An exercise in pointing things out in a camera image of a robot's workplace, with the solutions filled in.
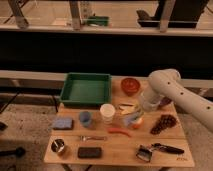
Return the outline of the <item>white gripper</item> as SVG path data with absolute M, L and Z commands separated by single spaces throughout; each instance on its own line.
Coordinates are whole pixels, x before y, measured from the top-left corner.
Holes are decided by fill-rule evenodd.
M 155 111 L 158 108 L 160 101 L 161 97 L 159 95 L 151 96 L 142 93 L 139 97 L 140 106 L 145 112 Z

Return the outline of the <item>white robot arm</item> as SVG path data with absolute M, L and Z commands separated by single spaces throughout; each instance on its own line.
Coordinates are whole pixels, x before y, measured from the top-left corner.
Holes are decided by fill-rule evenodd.
M 153 71 L 148 77 L 148 87 L 139 96 L 141 107 L 154 111 L 163 97 L 173 100 L 185 111 L 191 113 L 209 130 L 213 129 L 213 102 L 184 88 L 175 69 Z

